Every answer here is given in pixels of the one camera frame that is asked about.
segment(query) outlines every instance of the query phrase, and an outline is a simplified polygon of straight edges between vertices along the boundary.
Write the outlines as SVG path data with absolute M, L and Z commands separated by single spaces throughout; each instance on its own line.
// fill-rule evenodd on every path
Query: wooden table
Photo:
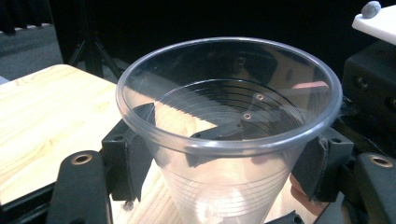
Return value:
M 68 65 L 55 65 L 0 85 L 0 201 L 11 202 L 56 180 L 61 161 L 99 150 L 120 120 L 116 85 Z M 142 202 L 132 210 L 112 202 L 115 223 L 181 223 L 163 178 L 152 164 Z M 266 220 L 292 210 L 315 216 L 290 196 L 290 182 Z

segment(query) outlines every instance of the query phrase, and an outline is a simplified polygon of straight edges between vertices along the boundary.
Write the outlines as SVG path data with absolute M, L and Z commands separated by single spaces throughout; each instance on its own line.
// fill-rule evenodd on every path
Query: metal bolt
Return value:
M 130 212 L 132 209 L 134 209 L 134 202 L 125 202 L 125 204 L 122 207 L 125 211 Z
M 244 119 L 251 119 L 251 115 L 249 113 L 244 114 Z
M 258 100 L 262 100 L 262 99 L 264 99 L 264 96 L 262 95 L 262 94 L 256 94 L 256 99 L 258 99 Z
M 355 77 L 355 84 L 361 91 L 367 91 L 369 84 L 362 77 Z

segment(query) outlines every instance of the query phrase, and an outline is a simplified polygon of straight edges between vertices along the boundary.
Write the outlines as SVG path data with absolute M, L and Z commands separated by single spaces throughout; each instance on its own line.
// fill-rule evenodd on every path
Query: tripod stand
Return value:
M 119 79 L 121 71 L 107 53 L 96 29 L 93 0 L 76 0 L 80 38 L 69 64 L 76 66 L 84 56 L 86 70 L 96 76 L 103 77 L 102 60 Z

